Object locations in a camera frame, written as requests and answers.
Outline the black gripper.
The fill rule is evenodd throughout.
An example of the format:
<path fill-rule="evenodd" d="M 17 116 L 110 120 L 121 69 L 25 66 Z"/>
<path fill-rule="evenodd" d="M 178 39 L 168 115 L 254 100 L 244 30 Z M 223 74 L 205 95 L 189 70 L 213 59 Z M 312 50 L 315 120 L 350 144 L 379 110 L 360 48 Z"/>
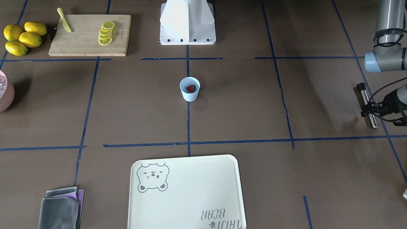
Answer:
<path fill-rule="evenodd" d="M 392 123 L 394 126 L 406 126 L 407 117 L 405 111 L 407 110 L 407 88 L 406 84 L 400 86 L 396 90 L 388 93 L 381 102 L 373 103 L 368 102 L 361 108 L 361 116 L 365 117 L 373 115 L 379 119 Z M 384 116 L 390 114 L 401 114 L 398 119 L 385 119 Z"/>

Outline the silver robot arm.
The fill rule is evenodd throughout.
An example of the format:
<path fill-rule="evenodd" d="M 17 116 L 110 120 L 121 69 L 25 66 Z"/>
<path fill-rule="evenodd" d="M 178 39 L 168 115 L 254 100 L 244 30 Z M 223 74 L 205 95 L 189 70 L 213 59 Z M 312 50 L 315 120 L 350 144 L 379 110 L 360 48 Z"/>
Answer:
<path fill-rule="evenodd" d="M 406 47 L 401 41 L 406 36 L 406 1 L 381 0 L 378 6 L 373 50 L 365 55 L 365 70 L 371 73 L 406 70 Z M 406 126 L 406 85 L 387 94 L 379 103 L 371 99 L 362 107 L 361 116 L 373 115 L 380 119 L 400 113 L 398 119 L 390 119 L 394 126 Z"/>

